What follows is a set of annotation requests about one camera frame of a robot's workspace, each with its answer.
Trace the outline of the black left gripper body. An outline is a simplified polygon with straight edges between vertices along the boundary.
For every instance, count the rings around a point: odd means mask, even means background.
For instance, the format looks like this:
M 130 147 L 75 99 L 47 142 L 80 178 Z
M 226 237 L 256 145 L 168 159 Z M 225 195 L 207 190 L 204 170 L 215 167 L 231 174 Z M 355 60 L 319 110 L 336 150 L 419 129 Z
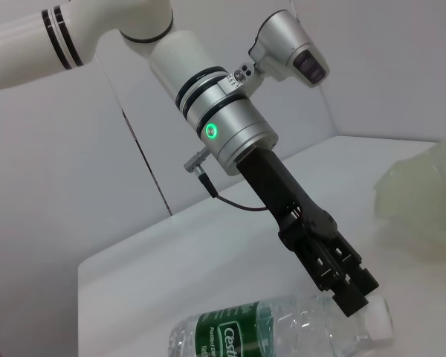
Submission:
M 309 234 L 336 234 L 337 224 L 304 191 L 276 154 L 256 148 L 239 172 L 275 218 L 281 234 L 300 226 Z

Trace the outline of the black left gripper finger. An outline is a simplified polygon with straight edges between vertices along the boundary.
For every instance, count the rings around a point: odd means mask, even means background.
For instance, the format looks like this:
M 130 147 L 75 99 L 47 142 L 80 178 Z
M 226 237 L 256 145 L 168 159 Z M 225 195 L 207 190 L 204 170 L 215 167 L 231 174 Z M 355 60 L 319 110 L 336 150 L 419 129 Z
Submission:
M 315 223 L 317 276 L 338 297 L 365 297 L 378 288 L 377 280 L 361 266 L 360 254 L 338 231 L 334 220 Z
M 324 282 L 317 276 L 317 244 L 314 242 L 314 235 L 303 232 L 302 228 L 297 225 L 283 234 L 279 232 L 278 236 L 285 247 L 297 256 L 317 288 L 322 292 L 332 291 L 329 287 L 324 286 Z M 332 299 L 347 317 L 353 315 L 368 304 L 366 296 L 337 297 L 333 292 Z

